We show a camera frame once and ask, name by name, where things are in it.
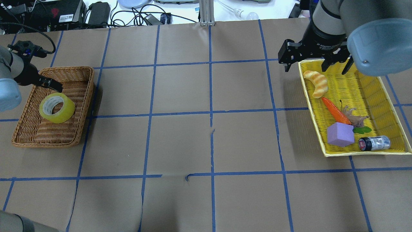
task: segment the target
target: purple cube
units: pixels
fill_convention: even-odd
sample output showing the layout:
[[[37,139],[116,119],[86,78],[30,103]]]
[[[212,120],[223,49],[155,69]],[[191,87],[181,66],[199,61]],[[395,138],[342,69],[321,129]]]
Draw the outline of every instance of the purple cube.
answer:
[[[334,123],[328,127],[328,144],[346,147],[355,142],[353,126],[343,123]]]

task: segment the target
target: metal post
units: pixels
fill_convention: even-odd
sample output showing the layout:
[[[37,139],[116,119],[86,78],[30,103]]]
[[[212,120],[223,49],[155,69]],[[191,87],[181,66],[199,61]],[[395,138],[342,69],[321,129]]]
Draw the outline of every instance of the metal post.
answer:
[[[63,232],[31,221],[28,218],[0,210],[1,232]]]
[[[199,0],[200,25],[214,26],[213,0]]]

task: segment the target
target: basket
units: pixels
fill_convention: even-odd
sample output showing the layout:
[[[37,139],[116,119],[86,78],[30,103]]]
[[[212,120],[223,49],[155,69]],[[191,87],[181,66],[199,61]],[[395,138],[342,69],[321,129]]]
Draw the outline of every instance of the basket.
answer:
[[[318,136],[324,156],[350,156],[363,154],[412,154],[411,146],[405,135],[405,131],[399,121],[398,115],[389,99],[388,93],[380,77],[366,76],[360,73],[355,65],[342,75],[346,63],[336,63],[322,72],[323,59],[306,60],[299,62],[301,82],[306,97],[312,121]],[[327,128],[335,123],[335,119],[323,104],[321,99],[315,99],[312,94],[315,90],[311,81],[303,78],[307,70],[317,71],[328,78],[328,91],[324,97],[330,99],[340,109],[340,101],[343,106],[355,107],[353,115],[366,116],[365,126],[372,129],[366,134],[355,134],[355,143],[347,147],[339,147],[327,143]],[[361,151],[358,140],[362,137],[374,137],[386,135],[391,140],[391,148],[382,151]]]
[[[55,91],[33,86],[14,131],[12,144],[16,147],[43,148],[71,147],[79,144],[93,93],[93,68],[46,68],[40,75],[63,84],[62,93],[74,102],[75,112],[64,123],[55,124],[44,119],[40,116],[39,105],[46,96]]]

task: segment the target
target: tape roll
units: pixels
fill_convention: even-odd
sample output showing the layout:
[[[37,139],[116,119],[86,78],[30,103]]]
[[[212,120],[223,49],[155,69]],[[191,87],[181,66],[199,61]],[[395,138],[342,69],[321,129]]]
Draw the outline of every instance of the tape roll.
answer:
[[[63,103],[62,108],[53,114],[53,108],[59,103]],[[42,100],[39,106],[39,112],[43,118],[53,123],[64,123],[73,116],[75,104],[62,93],[52,93]]]

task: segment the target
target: orange toy carrot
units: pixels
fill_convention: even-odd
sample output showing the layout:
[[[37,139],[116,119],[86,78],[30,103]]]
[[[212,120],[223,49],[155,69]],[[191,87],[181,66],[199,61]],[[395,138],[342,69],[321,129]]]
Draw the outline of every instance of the orange toy carrot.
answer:
[[[346,117],[338,108],[336,108],[336,106],[333,104],[331,100],[327,99],[326,97],[322,97],[322,101],[325,103],[329,112],[332,114],[332,116],[338,123],[344,123],[348,125],[351,124],[348,117]]]

